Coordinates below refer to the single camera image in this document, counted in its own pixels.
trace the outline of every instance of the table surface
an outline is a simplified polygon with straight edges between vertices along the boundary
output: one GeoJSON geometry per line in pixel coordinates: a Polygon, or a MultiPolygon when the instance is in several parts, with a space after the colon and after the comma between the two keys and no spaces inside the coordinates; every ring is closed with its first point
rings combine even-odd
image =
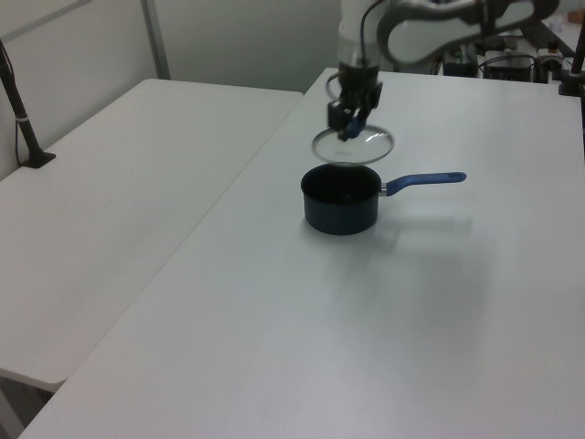
{"type": "Polygon", "coordinates": [[[335,237],[306,224],[300,190],[333,72],[23,439],[582,435],[579,100],[382,74],[371,122],[397,146],[372,167],[468,179],[381,199],[374,228],[335,237]]]}
{"type": "Polygon", "coordinates": [[[50,391],[301,99],[147,80],[0,183],[0,375],[50,391]]]}

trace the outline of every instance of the white wall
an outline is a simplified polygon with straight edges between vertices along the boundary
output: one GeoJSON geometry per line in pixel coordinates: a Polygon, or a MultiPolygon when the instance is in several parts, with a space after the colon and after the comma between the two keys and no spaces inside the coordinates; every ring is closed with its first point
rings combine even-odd
{"type": "MultiPolygon", "coordinates": [[[[93,0],[5,47],[43,148],[141,80],[156,77],[140,0],[93,0]]],[[[16,169],[14,122],[0,87],[0,179],[16,169]]]]}
{"type": "Polygon", "coordinates": [[[337,65],[340,0],[154,5],[173,80],[305,92],[325,67],[337,65]]]}

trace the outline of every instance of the black saucepan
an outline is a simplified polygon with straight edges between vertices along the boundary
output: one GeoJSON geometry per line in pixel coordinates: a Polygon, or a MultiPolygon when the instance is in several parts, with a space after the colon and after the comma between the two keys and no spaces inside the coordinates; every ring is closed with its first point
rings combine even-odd
{"type": "Polygon", "coordinates": [[[304,216],[324,233],[352,235],[376,223],[378,197],[390,197],[408,186],[459,183],[466,178],[463,172],[418,174],[383,185],[369,167],[322,165],[306,173],[301,182],[304,216]]]}

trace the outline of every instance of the pot handle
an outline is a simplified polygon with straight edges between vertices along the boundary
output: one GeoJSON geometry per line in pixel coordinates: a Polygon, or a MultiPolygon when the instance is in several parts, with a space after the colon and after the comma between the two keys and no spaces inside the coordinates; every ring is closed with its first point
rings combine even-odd
{"type": "Polygon", "coordinates": [[[467,178],[463,172],[446,172],[442,174],[417,174],[414,176],[404,176],[387,183],[386,188],[382,188],[382,194],[390,197],[403,188],[415,185],[438,185],[441,183],[461,183],[467,178]]]}

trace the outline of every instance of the cable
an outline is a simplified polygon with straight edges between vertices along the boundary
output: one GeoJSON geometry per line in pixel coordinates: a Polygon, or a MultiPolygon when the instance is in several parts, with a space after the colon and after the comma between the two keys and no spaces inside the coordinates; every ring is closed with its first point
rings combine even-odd
{"type": "MultiPolygon", "coordinates": [[[[2,47],[2,56],[5,58],[6,62],[8,63],[8,67],[10,68],[10,75],[12,76],[12,80],[15,80],[15,69],[14,67],[12,67],[12,61],[10,60],[10,57],[8,56],[8,52],[6,52],[6,49],[4,47],[4,45],[0,45],[2,47]]],[[[20,164],[20,157],[18,156],[18,121],[15,120],[15,156],[16,156],[16,162],[18,163],[18,167],[21,167],[22,165],[20,164]]]]}
{"type": "Polygon", "coordinates": [[[22,165],[20,164],[20,157],[18,156],[18,121],[15,121],[15,155],[18,167],[21,167],[22,165]]]}
{"type": "Polygon", "coordinates": [[[8,67],[10,68],[10,74],[12,75],[12,79],[15,78],[15,70],[12,67],[12,61],[10,60],[10,57],[8,56],[8,52],[6,52],[6,48],[4,47],[4,45],[2,45],[2,54],[4,55],[5,60],[8,62],[8,67]]]}
{"type": "Polygon", "coordinates": [[[362,46],[362,65],[364,66],[364,69],[367,67],[366,37],[365,37],[366,18],[369,15],[369,13],[372,12],[376,8],[376,6],[381,5],[382,3],[384,3],[384,0],[377,0],[375,4],[373,4],[372,6],[370,6],[366,10],[366,12],[364,13],[364,16],[362,16],[362,22],[361,22],[360,28],[359,28],[359,40],[360,40],[361,46],[362,46]]]}
{"type": "Polygon", "coordinates": [[[506,56],[503,56],[503,57],[496,57],[496,58],[492,58],[492,59],[489,59],[489,60],[487,60],[487,61],[484,61],[484,62],[482,62],[482,63],[481,63],[479,66],[477,66],[477,68],[478,68],[479,70],[483,71],[483,70],[482,70],[482,67],[484,67],[484,66],[487,66],[487,65],[489,65],[489,64],[492,64],[492,63],[494,63],[494,62],[498,62],[498,61],[504,61],[504,60],[506,60],[506,59],[514,59],[514,58],[530,58],[530,59],[532,59],[533,61],[536,61],[536,60],[537,60],[537,59],[536,59],[535,57],[533,57],[532,55],[525,55],[525,54],[523,54],[523,55],[506,55],[506,56]]]}
{"type": "Polygon", "coordinates": [[[327,91],[327,95],[329,96],[329,98],[333,99],[334,101],[337,101],[337,96],[335,96],[333,94],[333,92],[331,91],[330,85],[331,85],[331,81],[339,78],[339,72],[334,73],[333,75],[331,75],[328,79],[327,79],[327,83],[325,84],[325,90],[327,91]]]}

